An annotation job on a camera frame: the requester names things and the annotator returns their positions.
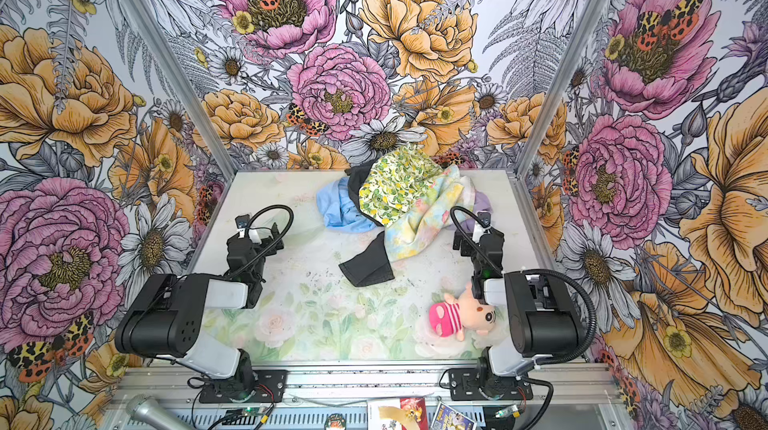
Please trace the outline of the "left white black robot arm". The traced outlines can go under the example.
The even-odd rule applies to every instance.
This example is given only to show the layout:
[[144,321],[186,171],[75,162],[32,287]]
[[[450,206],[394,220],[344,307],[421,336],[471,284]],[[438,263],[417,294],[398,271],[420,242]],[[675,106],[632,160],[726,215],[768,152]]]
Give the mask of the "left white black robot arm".
[[227,269],[222,274],[149,277],[117,327],[117,350],[193,370],[204,388],[221,397],[251,397],[258,385],[248,352],[205,332],[202,320],[211,309],[256,307],[266,283],[266,259],[284,248],[293,221],[293,210],[284,204],[269,205],[242,220],[226,241]]

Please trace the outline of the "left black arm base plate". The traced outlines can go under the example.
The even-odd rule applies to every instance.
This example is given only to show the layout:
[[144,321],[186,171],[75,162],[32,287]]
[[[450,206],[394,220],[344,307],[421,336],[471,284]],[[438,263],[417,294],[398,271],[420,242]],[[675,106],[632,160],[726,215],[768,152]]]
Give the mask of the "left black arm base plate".
[[254,370],[251,377],[214,379],[205,383],[199,397],[204,404],[280,403],[287,386],[286,370]]

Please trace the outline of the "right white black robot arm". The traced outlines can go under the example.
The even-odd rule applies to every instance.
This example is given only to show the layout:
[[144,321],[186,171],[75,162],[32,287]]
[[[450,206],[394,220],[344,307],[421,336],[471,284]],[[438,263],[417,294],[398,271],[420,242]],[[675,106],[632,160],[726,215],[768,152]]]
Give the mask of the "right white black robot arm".
[[505,236],[489,217],[461,206],[452,207],[449,216],[455,225],[453,248],[473,265],[468,287],[445,301],[456,312],[454,336],[488,332],[501,323],[500,317],[508,328],[505,339],[482,350],[472,376],[451,383],[454,398],[528,398],[532,371],[568,363],[592,345],[595,304],[581,284],[562,272],[504,270]]

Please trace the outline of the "light blue cloth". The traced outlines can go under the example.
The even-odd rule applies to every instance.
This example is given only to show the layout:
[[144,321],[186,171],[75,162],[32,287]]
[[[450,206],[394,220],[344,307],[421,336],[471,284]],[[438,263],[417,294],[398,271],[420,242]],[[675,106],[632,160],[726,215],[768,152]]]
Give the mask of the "light blue cloth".
[[321,188],[316,194],[317,209],[327,229],[360,234],[377,225],[364,216],[349,196],[349,178],[342,177]]

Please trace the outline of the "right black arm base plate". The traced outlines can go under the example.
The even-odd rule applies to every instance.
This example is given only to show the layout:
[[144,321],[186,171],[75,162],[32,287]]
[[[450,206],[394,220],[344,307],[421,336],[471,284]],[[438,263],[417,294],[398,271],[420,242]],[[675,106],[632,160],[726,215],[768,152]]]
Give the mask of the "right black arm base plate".
[[440,386],[447,389],[453,401],[520,401],[533,397],[529,384],[514,377],[490,374],[482,377],[474,368],[454,367],[440,378]]

